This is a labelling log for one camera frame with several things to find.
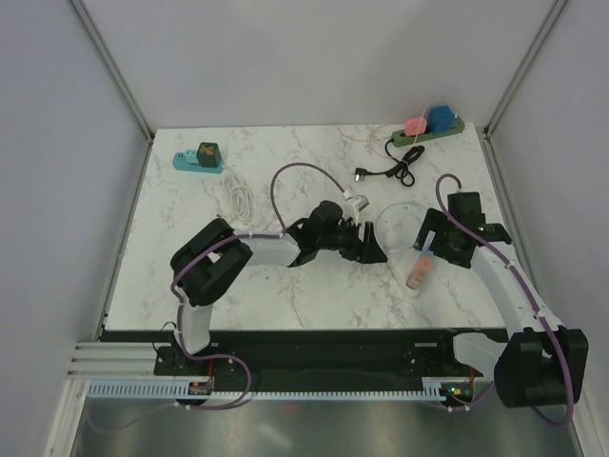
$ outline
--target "reflective floor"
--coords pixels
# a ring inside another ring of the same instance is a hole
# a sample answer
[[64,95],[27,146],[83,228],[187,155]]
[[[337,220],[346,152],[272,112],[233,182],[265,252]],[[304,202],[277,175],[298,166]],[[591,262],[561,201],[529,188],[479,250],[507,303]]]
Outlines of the reflective floor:
[[[116,427],[167,401],[88,400],[98,427]],[[560,414],[560,409],[550,411]],[[111,435],[86,427],[95,456],[580,456],[573,428],[555,429],[495,393],[470,412],[413,403],[250,402],[229,411],[170,408]]]

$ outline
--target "white marble tabletop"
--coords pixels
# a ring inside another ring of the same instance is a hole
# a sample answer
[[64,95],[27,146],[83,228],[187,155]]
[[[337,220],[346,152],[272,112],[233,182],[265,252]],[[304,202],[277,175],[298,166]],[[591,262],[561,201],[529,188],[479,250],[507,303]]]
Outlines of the white marble tabletop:
[[[376,126],[341,126],[361,139]],[[384,126],[379,137],[399,126]],[[197,149],[200,142],[215,142],[231,172],[247,182],[254,194],[254,218],[239,223],[229,204],[223,181],[226,173],[176,171],[175,152]],[[481,193],[482,210],[489,222],[502,222],[499,205],[473,125],[462,134],[424,143],[425,153],[411,170],[413,188],[397,179],[367,177],[353,180],[356,167],[383,170],[393,163],[379,154],[383,142],[348,140],[337,127],[263,127],[222,129],[161,129],[157,132],[147,165],[126,250],[111,298],[106,330],[156,330],[174,321],[177,301],[169,291],[173,253],[221,215],[236,229],[280,229],[268,197],[275,170],[294,161],[327,169],[343,186],[364,194],[370,206],[364,220],[383,214],[376,233],[388,249],[389,264],[359,265],[337,252],[320,252],[301,268],[249,267],[226,295],[214,305],[212,328],[217,329],[340,329],[340,328],[444,328],[502,327],[490,294],[476,274],[436,259],[433,272],[417,298],[403,293],[405,278],[417,257],[411,248],[427,207],[437,208],[434,186],[438,177],[452,172],[461,177],[464,190]],[[395,150],[396,155],[403,149]],[[455,190],[446,184],[444,194]],[[287,224],[306,217],[323,199],[348,206],[339,191],[313,169],[286,170],[276,188],[279,210]]]

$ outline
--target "dark green cube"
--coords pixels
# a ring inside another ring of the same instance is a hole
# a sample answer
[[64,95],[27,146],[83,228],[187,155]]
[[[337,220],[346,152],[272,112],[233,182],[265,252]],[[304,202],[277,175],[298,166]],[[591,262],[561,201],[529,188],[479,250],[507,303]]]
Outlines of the dark green cube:
[[197,149],[197,161],[201,167],[215,169],[220,166],[222,156],[217,143],[201,143]]

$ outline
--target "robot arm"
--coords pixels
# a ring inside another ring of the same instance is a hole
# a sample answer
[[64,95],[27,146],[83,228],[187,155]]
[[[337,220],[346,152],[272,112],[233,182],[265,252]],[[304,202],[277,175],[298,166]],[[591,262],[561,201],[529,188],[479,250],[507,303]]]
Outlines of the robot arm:
[[[365,206],[367,200],[364,197],[355,198],[356,219]],[[359,237],[360,229],[358,222],[343,218],[339,205],[323,201],[308,218],[295,222],[282,236],[245,235],[243,241],[237,239],[215,249],[215,261],[209,257],[202,259],[178,283],[189,302],[189,306],[184,306],[181,319],[185,349],[196,353],[209,344],[212,305],[226,293],[246,266],[295,268],[315,259],[320,249],[336,250],[344,259],[361,264],[385,263],[387,257],[376,241],[373,224],[364,224],[363,239]],[[224,219],[215,219],[207,224],[171,258],[174,277],[199,254],[234,235],[234,230]]]
[[[510,267],[524,278],[566,356],[577,402],[588,352],[588,343],[581,330],[566,329],[543,303],[522,271],[505,228],[486,223],[477,192],[449,195],[448,211],[484,241],[493,243],[510,260]],[[509,339],[507,344],[502,344],[476,332],[456,335],[453,338],[455,358],[492,377],[497,393],[507,407],[565,404],[566,391],[557,354],[539,315],[531,308],[512,272],[489,248],[481,246],[436,209],[427,211],[415,242],[416,249],[422,249],[430,232],[434,235],[429,249],[436,256],[451,264],[472,268],[481,277],[499,309]]]

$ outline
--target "coiled white cable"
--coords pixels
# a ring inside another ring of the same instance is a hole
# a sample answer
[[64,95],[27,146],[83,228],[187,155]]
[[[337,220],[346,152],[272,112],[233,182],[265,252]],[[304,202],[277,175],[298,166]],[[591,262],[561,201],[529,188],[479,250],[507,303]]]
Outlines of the coiled white cable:
[[239,175],[231,169],[227,171],[224,186],[230,206],[235,216],[244,224],[248,224],[254,218],[254,195]]

